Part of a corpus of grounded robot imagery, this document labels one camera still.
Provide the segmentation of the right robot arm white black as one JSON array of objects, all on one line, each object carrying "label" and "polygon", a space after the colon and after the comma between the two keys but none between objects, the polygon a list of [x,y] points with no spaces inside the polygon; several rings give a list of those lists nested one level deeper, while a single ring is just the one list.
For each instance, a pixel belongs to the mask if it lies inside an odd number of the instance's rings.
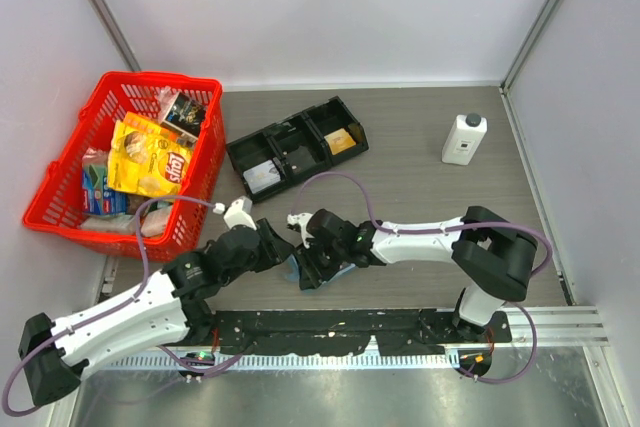
[{"label": "right robot arm white black", "polygon": [[355,225],[320,209],[291,214],[287,224],[302,240],[295,259],[303,290],[316,289],[352,267],[405,261],[458,266],[471,283],[457,300],[451,327],[465,342],[483,337],[505,303],[526,298],[538,249],[532,233],[479,206],[440,223],[374,220]]}]

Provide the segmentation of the blue leather card holder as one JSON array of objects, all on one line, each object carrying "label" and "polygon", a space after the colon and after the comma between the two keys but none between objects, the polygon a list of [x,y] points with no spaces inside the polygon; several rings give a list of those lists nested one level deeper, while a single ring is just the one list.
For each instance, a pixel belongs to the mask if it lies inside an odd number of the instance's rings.
[{"label": "blue leather card holder", "polygon": [[327,278],[323,278],[318,275],[315,279],[308,273],[305,273],[302,267],[294,256],[290,256],[286,265],[289,267],[289,271],[285,274],[284,278],[288,282],[296,283],[302,292],[310,292],[324,287],[325,285],[334,282],[339,277],[356,269],[356,265],[343,263],[335,273],[329,274]]}]

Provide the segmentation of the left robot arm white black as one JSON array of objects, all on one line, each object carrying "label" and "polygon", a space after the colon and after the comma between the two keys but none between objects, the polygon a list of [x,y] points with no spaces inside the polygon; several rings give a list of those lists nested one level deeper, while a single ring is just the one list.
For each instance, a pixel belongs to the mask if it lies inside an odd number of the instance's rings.
[{"label": "left robot arm white black", "polygon": [[57,319],[32,316],[18,354],[34,406],[62,399],[128,355],[182,341],[206,343],[214,329],[207,299],[246,272],[282,264],[293,251],[261,219],[180,254],[138,286],[89,309]]}]

